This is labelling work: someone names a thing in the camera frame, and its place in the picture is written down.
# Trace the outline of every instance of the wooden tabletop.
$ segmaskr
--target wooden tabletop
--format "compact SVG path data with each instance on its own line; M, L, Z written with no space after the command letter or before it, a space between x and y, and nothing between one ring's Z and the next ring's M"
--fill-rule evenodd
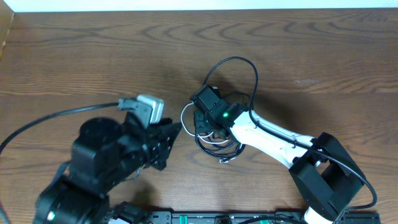
M259 70L256 111L298 133L336 136L378 193L371 211L397 223L397 28L397 9L17 14L0 63L0 138L55 111L140 93L164 99L164 117L178 121L209 69L238 55ZM254 74L231 61L210 84L222 94L250 93ZM82 123L124 115L76 114L16 137L0 157L0 199L11 220L32 221L37 196L70 158ZM220 164L181 132L167 162L117 186L111 203L306 210L288 170L252 147ZM370 201L364 187L351 204Z

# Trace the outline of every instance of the white wall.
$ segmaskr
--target white wall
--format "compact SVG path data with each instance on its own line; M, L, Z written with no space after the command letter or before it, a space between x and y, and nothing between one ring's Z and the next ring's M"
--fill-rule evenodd
M14 12L398 7L398 0L5 0Z

